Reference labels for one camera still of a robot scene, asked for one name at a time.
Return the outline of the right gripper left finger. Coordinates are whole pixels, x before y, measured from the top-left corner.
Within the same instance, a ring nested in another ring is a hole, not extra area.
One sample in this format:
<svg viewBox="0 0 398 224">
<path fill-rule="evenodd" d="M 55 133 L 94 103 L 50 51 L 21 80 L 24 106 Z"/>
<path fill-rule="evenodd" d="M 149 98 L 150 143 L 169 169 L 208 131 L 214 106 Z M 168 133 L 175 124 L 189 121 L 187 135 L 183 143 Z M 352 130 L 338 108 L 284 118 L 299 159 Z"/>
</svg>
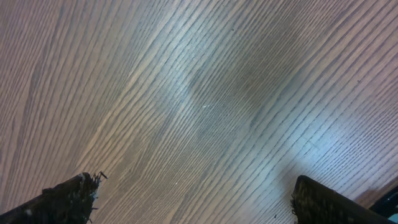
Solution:
<svg viewBox="0 0 398 224">
<path fill-rule="evenodd" d="M 82 172 L 1 215 L 2 224 L 87 224 L 103 172 Z"/>
</svg>

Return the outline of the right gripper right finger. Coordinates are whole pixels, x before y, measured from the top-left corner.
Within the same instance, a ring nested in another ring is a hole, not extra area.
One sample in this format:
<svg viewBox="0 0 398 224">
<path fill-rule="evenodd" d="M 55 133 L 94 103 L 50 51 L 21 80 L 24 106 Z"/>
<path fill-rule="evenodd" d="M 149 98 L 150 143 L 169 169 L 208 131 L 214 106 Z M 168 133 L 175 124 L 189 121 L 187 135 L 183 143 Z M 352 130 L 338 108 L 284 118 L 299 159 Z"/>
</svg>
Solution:
<svg viewBox="0 0 398 224">
<path fill-rule="evenodd" d="M 395 224 L 306 175 L 297 178 L 291 206 L 298 224 Z"/>
</svg>

